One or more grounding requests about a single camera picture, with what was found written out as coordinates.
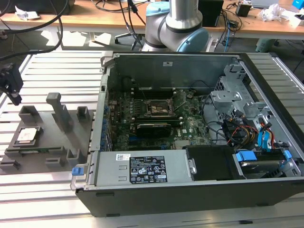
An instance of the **aluminum extrusion table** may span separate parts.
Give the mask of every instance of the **aluminum extrusion table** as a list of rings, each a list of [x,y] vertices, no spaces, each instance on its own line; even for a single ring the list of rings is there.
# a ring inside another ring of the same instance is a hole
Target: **aluminum extrusion table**
[[[47,94],[60,92],[61,101],[68,109],[88,106],[95,110],[102,77],[100,56],[99,51],[61,51],[27,56],[20,67],[24,80],[20,92],[22,104],[35,105],[39,111],[51,110],[45,102]],[[304,130],[304,88],[301,82],[279,58],[269,54],[249,56]],[[20,109],[21,105],[14,106],[5,95],[1,96],[0,159],[19,124]],[[0,176],[0,227],[295,228],[303,227],[304,223],[304,194],[271,207],[95,218],[70,190],[70,179],[70,172]],[[253,224],[240,224],[240,220]]]

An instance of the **black electronic device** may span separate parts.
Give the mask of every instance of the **black electronic device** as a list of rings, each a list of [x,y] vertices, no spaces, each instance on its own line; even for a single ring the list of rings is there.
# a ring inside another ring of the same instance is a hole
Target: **black electronic device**
[[[16,64],[10,63],[0,67],[0,91],[6,93],[14,105],[21,103],[20,89],[23,81]]]
[[[240,3],[237,5],[236,14],[239,17],[247,17],[252,5]]]
[[[199,11],[203,15],[203,27],[217,26],[223,3],[223,0],[199,0]]]
[[[8,2],[9,2],[9,0],[0,1],[0,11],[3,11],[6,8]],[[53,3],[54,3],[54,6],[55,6],[57,12],[60,12],[64,8],[66,1],[53,0]],[[69,5],[64,12],[65,15],[70,13],[74,3],[75,3],[75,0],[69,0]],[[24,10],[27,12],[35,11],[37,13],[54,14],[54,9],[53,9],[52,5],[50,4],[49,0],[11,0],[7,13],[15,12],[16,11],[15,6],[18,9]]]

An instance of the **desk leg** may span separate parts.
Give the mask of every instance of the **desk leg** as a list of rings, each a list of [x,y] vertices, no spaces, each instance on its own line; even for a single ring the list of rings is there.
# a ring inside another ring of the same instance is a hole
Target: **desk leg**
[[[215,47],[219,41],[220,36],[218,34],[210,34],[209,41],[207,43],[206,52],[214,52]]]
[[[58,27],[52,27],[52,28],[49,28],[48,31],[50,32],[51,34],[51,42],[52,44],[55,46],[58,41],[59,41],[59,37],[58,37]],[[60,44],[60,46],[57,48],[57,51],[61,51],[62,50],[62,47],[61,47],[62,44]]]

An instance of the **wooden desk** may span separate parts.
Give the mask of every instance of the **wooden desk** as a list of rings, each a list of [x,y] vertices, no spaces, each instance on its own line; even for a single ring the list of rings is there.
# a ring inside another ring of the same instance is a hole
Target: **wooden desk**
[[[223,9],[235,0],[225,0]],[[280,0],[281,7],[291,9],[292,0]],[[119,9],[117,1],[108,1],[105,5],[107,9]],[[145,20],[147,4],[138,7],[139,14]],[[257,18],[260,9],[253,9],[249,12],[248,17],[242,18],[243,26],[235,37],[243,38],[276,38],[276,39],[303,39],[304,27],[298,26],[292,28],[288,22],[282,19],[279,21],[263,22]],[[4,20],[12,29],[24,29],[45,23],[53,18],[53,15],[40,15],[41,19],[24,22],[15,14],[6,14],[1,19]],[[228,14],[229,19],[238,20],[232,14]],[[108,13],[98,10],[90,0],[76,0],[75,6],[69,15],[62,16],[64,30],[67,31],[83,31],[83,32],[127,32],[124,19],[121,13]],[[137,33],[144,33],[145,27],[143,23],[132,14],[132,22]],[[53,42],[58,41],[57,31],[59,23],[56,21],[51,26],[45,28],[53,34]],[[210,43],[220,37],[224,31],[224,20],[220,17],[218,26],[215,28],[206,28],[211,36]]]

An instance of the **floor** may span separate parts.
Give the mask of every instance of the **floor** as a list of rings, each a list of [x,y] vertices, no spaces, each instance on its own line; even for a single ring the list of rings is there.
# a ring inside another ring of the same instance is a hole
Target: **floor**
[[[90,47],[90,36],[88,33],[82,33],[84,36],[85,43],[82,47],[64,47],[64,50],[130,50],[131,44],[133,43],[133,38],[122,38],[120,40],[120,44],[114,43],[114,36],[116,34],[112,34],[112,38],[110,44],[108,46],[99,46],[99,47]],[[41,36],[41,31],[35,31],[28,34],[19,34],[19,37],[27,44],[30,49],[47,49],[50,46],[46,46],[48,39]],[[229,52],[255,52],[257,39],[250,38],[235,38],[232,42],[232,45],[229,49]],[[216,51],[223,52],[224,46],[219,44]],[[304,50],[304,45],[301,41],[296,40],[279,40],[279,45],[277,47],[272,46],[270,52],[276,53],[282,61],[293,71],[296,65],[304,58],[302,54]],[[18,40],[17,37],[13,38],[13,36],[8,37],[7,40],[0,40],[0,55],[11,54],[13,51],[22,52],[27,51],[27,48]],[[8,59],[3,61],[1,64],[15,62],[17,65],[22,63],[24,56],[18,58]],[[304,61],[297,68],[295,75],[301,80],[304,80]]]

